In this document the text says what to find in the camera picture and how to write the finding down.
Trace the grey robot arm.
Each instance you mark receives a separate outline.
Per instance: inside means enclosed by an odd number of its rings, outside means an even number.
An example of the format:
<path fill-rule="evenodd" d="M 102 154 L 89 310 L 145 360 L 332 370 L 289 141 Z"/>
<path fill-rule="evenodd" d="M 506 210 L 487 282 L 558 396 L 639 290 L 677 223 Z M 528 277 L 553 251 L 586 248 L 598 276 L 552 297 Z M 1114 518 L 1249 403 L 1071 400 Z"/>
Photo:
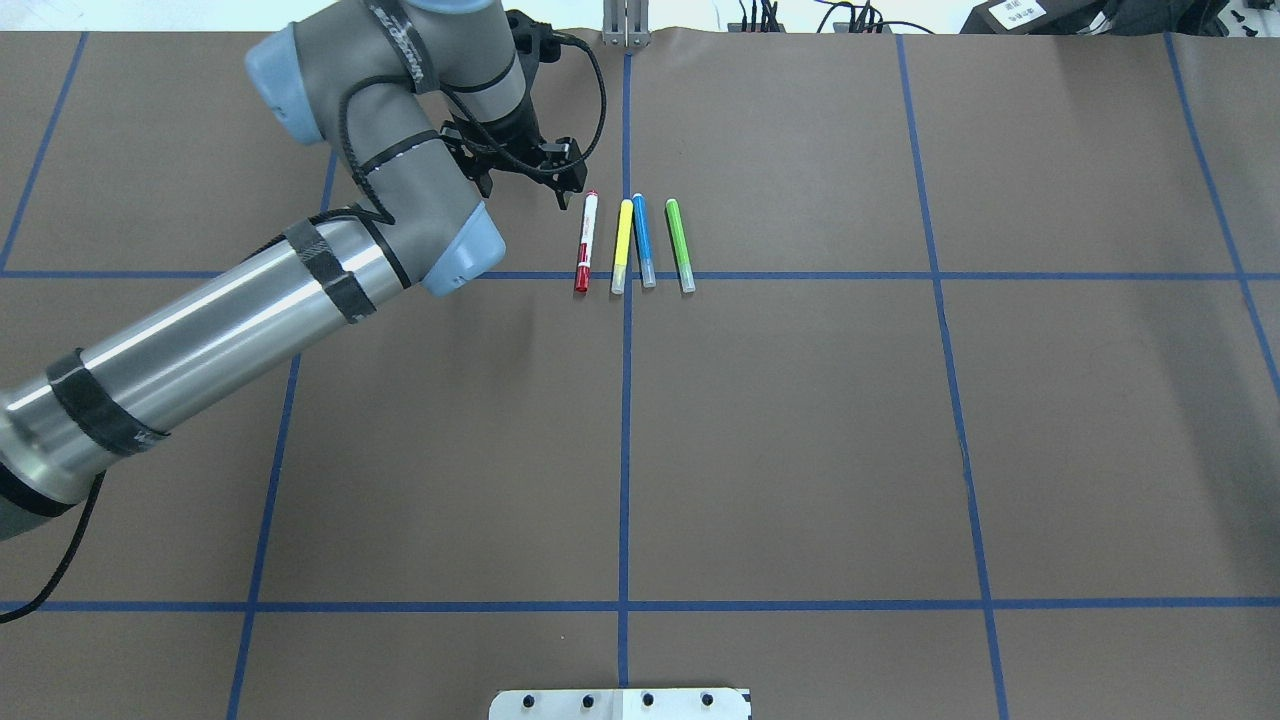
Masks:
<path fill-rule="evenodd" d="M 338 1 L 269 35 L 248 77 L 301 143 L 328 142 L 361 191 L 287 227 L 156 313 L 3 395 L 3 537 L 84 503 L 114 462 L 415 284 L 444 296 L 506 242 L 493 170 L 564 208 L 588 150 L 541 136 L 538 69 L 582 40 L 498 1 Z"/>

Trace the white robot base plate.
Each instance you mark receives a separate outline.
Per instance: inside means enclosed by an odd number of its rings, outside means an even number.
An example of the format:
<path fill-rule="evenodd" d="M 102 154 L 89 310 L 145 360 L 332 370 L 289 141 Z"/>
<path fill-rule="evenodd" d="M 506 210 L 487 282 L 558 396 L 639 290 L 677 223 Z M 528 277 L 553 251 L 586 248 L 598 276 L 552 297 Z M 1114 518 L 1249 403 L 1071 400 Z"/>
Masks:
<path fill-rule="evenodd" d="M 709 688 L 596 688 L 502 691 L 489 719 L 751 719 L 749 691 Z"/>

